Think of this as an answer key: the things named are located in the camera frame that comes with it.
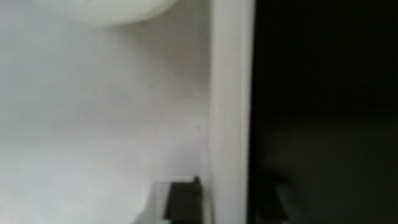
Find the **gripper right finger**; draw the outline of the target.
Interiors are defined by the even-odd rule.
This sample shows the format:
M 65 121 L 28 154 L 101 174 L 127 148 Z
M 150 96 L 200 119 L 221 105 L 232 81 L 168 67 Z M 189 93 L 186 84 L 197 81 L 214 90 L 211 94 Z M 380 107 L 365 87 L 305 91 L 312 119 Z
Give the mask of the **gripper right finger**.
M 275 196 L 278 206 L 277 224 L 309 224 L 298 196 L 285 184 L 275 184 Z

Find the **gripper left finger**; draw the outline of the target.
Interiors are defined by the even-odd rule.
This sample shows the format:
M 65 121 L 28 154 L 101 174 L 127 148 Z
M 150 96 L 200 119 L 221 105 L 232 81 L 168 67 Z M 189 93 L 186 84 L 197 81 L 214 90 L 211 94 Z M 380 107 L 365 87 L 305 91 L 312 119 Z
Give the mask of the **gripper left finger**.
M 202 224 L 202 184 L 198 177 L 188 182 L 172 182 L 163 219 L 170 224 Z

